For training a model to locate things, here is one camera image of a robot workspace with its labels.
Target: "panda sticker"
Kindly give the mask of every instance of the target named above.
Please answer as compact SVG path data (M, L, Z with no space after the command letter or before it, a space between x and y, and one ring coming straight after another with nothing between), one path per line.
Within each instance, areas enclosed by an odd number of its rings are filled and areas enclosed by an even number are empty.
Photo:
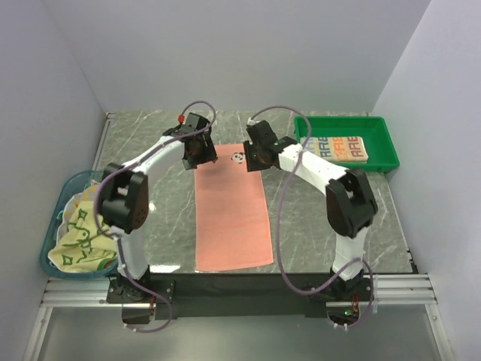
M236 152L232 155L231 159L237 164L242 164L244 160L246 160L246 154L244 152Z

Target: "cable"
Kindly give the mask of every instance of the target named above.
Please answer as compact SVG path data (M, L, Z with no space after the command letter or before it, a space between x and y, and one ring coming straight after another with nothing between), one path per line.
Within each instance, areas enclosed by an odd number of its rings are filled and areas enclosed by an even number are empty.
M269 111L271 109L286 109L288 111L291 111L293 113L296 113L298 115L300 115L304 121L306 122L307 124L307 137L304 139L304 142L302 143L302 151L299 152L299 156L298 156L298 161L295 163L294 165L294 168L292 169L292 171L290 172L289 176L287 177L287 180L286 182L284 183L284 187L281 191L281 194L280 194L280 200L279 200L279 206L277 207L277 214L276 214L276 257L277 257L277 264L279 265L279 270L280 270L280 274L282 275L283 277L283 280L286 282L287 286L292 290L294 291L295 293L299 294L299 295L303 295L303 296L312 296L312 295L315 295L321 291L323 291L325 288L329 287L332 282L334 282L334 280L336 278L339 277L339 275L346 269L348 268L350 265L353 265L354 263L357 263L357 262L363 262L365 265L366 265L366 268L368 269L369 271L369 276L370 276L370 280L371 280L371 297L369 299L369 304L368 304L368 309L367 311L358 319L357 322L353 323L352 325L348 326L349 328L350 327L353 327L353 326L356 326L356 325L359 325L360 322L362 322L365 318L365 315L371 310L372 308L372 303L373 303L373 300L374 300L374 276L373 276L373 273L372 273L372 270L371 270L371 267L366 263L366 261L364 261L363 259L361 258L355 258L355 259L351 259L346 265L344 265L343 267L341 267L339 269L339 271L337 271L334 275L332 275L332 277L330 277L325 283L321 284L319 287L313 289L313 290L300 290L298 289L296 286L294 286L292 284L292 282L289 280L289 277L287 276L287 273L286 273L286 270L284 269L284 266L283 266L283 261L282 261L282 254L280 252L280 220L281 220L281 217L282 217L282 209L283 209L283 203L284 203L284 200L285 200L285 197L286 197L286 194L287 194L287 190L289 189L289 185L290 183L292 182L292 180L294 179L294 176L295 176L295 173L296 171L298 170L299 166L301 165L302 163L302 155L304 153L304 150L305 150L305 146L307 144L307 142L309 141L310 139L310 136L312 134L312 127L310 125L310 121L307 119L307 117L305 115L303 115L300 111L294 109L294 108L291 108L291 107L287 107L285 105L274 105L274 106L271 106L271 107L267 107L267 108L264 108L264 109L261 109L260 111L256 112L254 115L251 116L251 120L254 120L255 117L257 117L258 115L264 113L265 111Z
M149 153L147 153L145 156L143 156L141 159L139 159L137 162L135 163L132 163L131 165L129 166L126 166L124 168L121 168L117 171L115 171L114 173L112 174L109 174L107 177L105 177L105 179L98 185L98 189L97 189L97 194L95 196L95 201L94 201L94 207L93 207L93 215L94 215L94 220L95 220L95 224L98 228L98 230L100 231L100 233L102 235L105 235L106 237L108 238L113 238L115 239L116 238L116 242L117 242L117 248L119 250L119 265L121 267L123 267L123 270L124 272L126 273L126 277L129 279L129 281L134 285L136 286L139 290L142 290L146 293L149 293L151 296L154 296L156 297L156 299L160 299L162 302L164 302L167 306L168 306L168 310L169 310L169 313L168 313L168 319L159 327L156 327L155 329L137 329L131 325L126 325L127 328L131 329L132 331L134 332L138 332L138 333L153 333L153 332L157 332L157 331L160 331L161 329L164 329L165 327L168 326L168 324L172 321L172 317L174 316L174 310L172 308L172 305L171 303L162 295L159 295L157 292L155 291L152 291L152 290L149 290L148 288L142 286L141 284L139 284L136 280L134 280L134 278L132 277L131 273L129 272L129 269L127 268L127 265L126 265L126 260L125 260L125 255L123 253L123 247L122 247L122 235L119 234L119 233L115 233L115 232L112 232L112 233L107 233L105 230L102 229L101 227L101 224L98 220L98 207L99 207L99 202L100 202L100 194L102 193L102 190L105 188L105 185L110 182L110 180L112 180L114 177L116 177L118 174L121 174L123 173L124 171L129 171L135 167L137 167L138 165L142 164L146 159L149 159L154 153L158 152L159 150L161 150L162 148L164 148L165 146L171 144L171 143L174 143L175 141L179 141L180 139L183 139L183 138L186 138L186 137L191 137L193 135L197 135L197 134L201 134L205 131L207 131L213 124L214 122L216 121L216 109L212 106L211 103L209 102L206 102L204 100L198 100L198 101L195 101L195 102L192 102L190 103L189 105L187 105L181 115L184 115L184 113L187 111L187 109L189 109L190 107L192 107L193 105L196 105L196 104L206 104L213 112L213 116L212 116L212 121L210 123L208 123L204 128L202 129L199 129L199 130L196 130L195 132L191 132L191 133L188 133L188 134L184 134L184 135L179 135L177 137L173 137L169 140L167 140L165 143L162 143L162 144L159 144L157 147L154 147Z

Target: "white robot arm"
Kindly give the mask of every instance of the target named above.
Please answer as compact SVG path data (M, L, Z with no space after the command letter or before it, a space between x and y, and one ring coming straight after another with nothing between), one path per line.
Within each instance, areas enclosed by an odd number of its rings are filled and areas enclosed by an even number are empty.
M247 170L258 171L273 165L291 172L303 151L302 146L289 137L277 139L265 120L248 124L251 142L244 142ZM377 212L377 204L364 171L360 168L349 170L304 152L295 175L326 196L328 221L336 232L336 256L331 273L337 273L352 259L362 259L366 234ZM359 277L362 277L360 262L340 273L344 281Z
M125 263L135 280L140 280L149 267L140 230L149 212L148 181L155 184L179 161L183 161L185 169L194 169L199 164L215 162L217 155L210 138L211 128L201 134L175 140L180 135L203 129L208 123L208 119L190 113L185 123L164 132L159 141L140 156L122 165L111 163L104 170L105 179L120 168L144 160L133 169L118 174L106 184L99 195L99 213L103 216L104 222L110 226L112 233L121 236ZM145 159L160 144L167 145ZM123 277L126 276L122 265L119 265L118 272Z

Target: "marble table surface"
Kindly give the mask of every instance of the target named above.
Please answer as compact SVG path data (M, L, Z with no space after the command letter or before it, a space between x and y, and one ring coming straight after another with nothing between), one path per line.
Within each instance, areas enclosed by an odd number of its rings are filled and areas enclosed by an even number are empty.
M196 110L210 117L208 111ZM215 144L247 140L247 118L252 111L219 111L212 131ZM100 144L97 169L109 162L125 162L159 140L177 124L178 111L123 111L109 114L106 133ZM306 115L362 115L306 112ZM266 119L279 137L294 135L294 115L269 111ZM276 168L262 172L271 231L287 173ZM410 256L404 240L386 177L369 173L369 182L379 206L365 244L366 260L376 273L411 273ZM185 171L181 162L162 179L150 184L150 214L143 227L147 259L155 272L195 272L194 171ZM334 259L335 235L329 226L325 198L300 178L291 184L283 207L281 224L283 264L288 272L328 272ZM277 264L231 272L278 272Z

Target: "pink cloth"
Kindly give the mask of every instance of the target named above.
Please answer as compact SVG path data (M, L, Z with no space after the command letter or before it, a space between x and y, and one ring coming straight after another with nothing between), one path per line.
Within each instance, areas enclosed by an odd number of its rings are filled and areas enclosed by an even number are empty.
M212 272L271 264L261 172L247 172L242 144L219 145L216 151L217 162L195 170L196 268Z

